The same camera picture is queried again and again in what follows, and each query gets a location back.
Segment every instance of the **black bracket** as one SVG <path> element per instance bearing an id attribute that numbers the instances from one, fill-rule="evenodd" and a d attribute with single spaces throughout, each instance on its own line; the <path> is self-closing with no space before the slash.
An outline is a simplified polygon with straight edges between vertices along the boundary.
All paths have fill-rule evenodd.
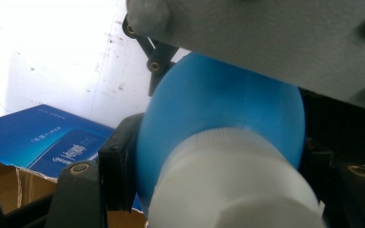
<path id="1" fill-rule="evenodd" d="M 142 37 L 138 35 L 132 26 L 126 20 L 123 22 L 123 31 L 126 36 L 131 39 L 136 39 L 142 50 L 146 54 L 148 60 L 146 63 L 147 69 L 152 73 L 150 80 L 149 96 L 153 95 L 157 85 L 164 77 L 165 73 L 173 67 L 175 63 L 171 62 L 178 47 L 170 46 L 168 44 L 156 41 L 149 37 Z"/>

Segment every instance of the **scuffed white surface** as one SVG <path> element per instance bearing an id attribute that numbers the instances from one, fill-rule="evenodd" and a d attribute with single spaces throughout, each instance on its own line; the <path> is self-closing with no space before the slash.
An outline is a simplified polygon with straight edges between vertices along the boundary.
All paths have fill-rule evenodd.
<path id="1" fill-rule="evenodd" d="M 147 58 L 125 14 L 117 0 L 0 0 L 0 116 L 46 104 L 115 127 L 145 111 Z"/>

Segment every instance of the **cardboard box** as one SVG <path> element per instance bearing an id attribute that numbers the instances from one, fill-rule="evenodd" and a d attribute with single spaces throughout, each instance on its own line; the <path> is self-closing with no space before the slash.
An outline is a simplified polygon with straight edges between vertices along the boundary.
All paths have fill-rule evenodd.
<path id="1" fill-rule="evenodd" d="M 94 160 L 112 131 L 47 105 L 1 117 L 0 203 L 4 213 L 52 193 L 61 170 L 72 162 Z M 145 222 L 138 212 L 110 212 L 108 220 L 110 227 L 144 227 Z"/>

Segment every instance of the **white cylindrical object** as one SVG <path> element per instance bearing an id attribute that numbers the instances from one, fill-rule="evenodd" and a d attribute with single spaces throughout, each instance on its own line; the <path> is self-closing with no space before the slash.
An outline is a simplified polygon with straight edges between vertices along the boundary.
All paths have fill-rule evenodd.
<path id="1" fill-rule="evenodd" d="M 163 166 L 149 226 L 323 227 L 305 179 L 255 132 L 220 128 L 191 136 Z"/>

